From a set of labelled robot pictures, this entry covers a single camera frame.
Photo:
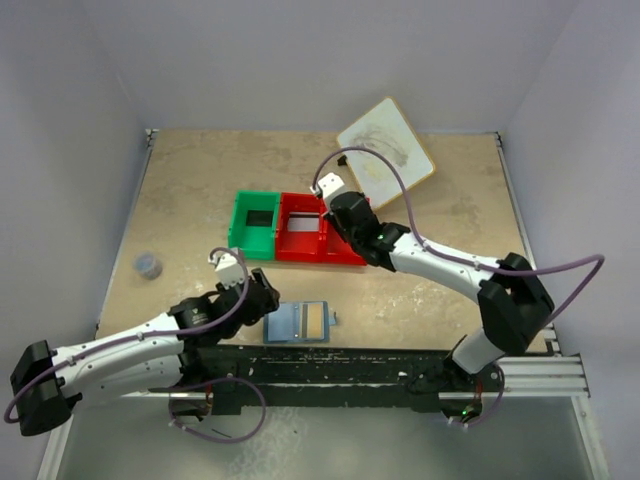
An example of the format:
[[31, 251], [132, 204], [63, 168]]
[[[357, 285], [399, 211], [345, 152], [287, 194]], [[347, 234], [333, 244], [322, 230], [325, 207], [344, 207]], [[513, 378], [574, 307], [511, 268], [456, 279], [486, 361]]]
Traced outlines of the blue card holder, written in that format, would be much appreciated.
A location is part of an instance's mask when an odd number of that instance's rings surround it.
[[[322, 338], [306, 337], [306, 313], [311, 304], [324, 306], [324, 335]], [[267, 314], [263, 320], [265, 344], [325, 343], [330, 339], [330, 328], [337, 323], [337, 315], [326, 301], [284, 302]]]

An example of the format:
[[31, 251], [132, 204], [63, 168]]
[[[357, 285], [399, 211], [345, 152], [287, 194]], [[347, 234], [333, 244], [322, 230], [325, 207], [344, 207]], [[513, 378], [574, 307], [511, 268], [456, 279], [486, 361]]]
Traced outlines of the orange yellow credit card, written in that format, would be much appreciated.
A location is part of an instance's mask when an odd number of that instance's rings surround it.
[[322, 338], [324, 335], [324, 306], [311, 304], [306, 313], [306, 337]]

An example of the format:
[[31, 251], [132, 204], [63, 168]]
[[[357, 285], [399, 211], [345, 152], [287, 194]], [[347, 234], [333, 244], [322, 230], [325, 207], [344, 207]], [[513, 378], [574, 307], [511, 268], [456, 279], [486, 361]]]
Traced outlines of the black credit card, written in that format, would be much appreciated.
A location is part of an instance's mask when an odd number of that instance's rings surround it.
[[248, 227], [266, 227], [273, 225], [274, 212], [272, 210], [248, 210], [245, 224]]

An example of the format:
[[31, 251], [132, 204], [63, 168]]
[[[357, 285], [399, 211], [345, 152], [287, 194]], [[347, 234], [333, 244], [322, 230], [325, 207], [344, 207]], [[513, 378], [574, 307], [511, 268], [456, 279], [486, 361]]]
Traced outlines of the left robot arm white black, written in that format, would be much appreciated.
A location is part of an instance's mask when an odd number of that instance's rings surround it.
[[138, 390], [194, 392], [206, 378], [198, 349], [234, 337], [276, 311], [279, 300], [255, 268], [120, 333], [69, 347], [34, 342], [10, 375], [13, 397], [4, 420], [23, 436], [36, 436], [64, 424], [77, 406]]

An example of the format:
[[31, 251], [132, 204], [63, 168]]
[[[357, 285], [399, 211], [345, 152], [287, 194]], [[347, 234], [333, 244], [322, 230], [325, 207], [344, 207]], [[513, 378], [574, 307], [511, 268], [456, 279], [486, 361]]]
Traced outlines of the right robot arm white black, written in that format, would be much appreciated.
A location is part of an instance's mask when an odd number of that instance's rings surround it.
[[425, 278], [478, 305], [482, 326], [452, 349], [444, 369], [446, 383], [456, 391], [469, 390], [480, 371], [499, 358], [526, 352], [554, 311], [550, 295], [519, 254], [487, 257], [499, 271], [486, 271], [474, 255], [449, 249], [449, 256], [464, 262], [444, 259], [428, 251], [408, 227], [379, 221], [362, 193], [329, 194], [323, 202], [325, 218], [368, 265]]

